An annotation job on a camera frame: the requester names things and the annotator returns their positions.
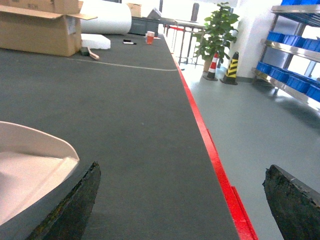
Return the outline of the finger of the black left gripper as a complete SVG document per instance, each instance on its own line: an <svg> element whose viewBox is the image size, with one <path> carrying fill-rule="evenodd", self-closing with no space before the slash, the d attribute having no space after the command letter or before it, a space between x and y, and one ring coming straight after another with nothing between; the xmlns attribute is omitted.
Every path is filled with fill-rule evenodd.
<svg viewBox="0 0 320 240"><path fill-rule="evenodd" d="M27 239L80 240L95 204L100 180L100 165L95 161L75 187Z"/></svg>

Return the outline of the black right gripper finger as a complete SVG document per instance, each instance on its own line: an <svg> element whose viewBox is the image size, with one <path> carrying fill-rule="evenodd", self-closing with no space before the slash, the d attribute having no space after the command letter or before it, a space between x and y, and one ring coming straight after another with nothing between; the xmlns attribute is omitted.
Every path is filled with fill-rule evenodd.
<svg viewBox="0 0 320 240"><path fill-rule="evenodd" d="M272 164L263 182L271 214L285 240L320 238L320 193Z"/></svg>

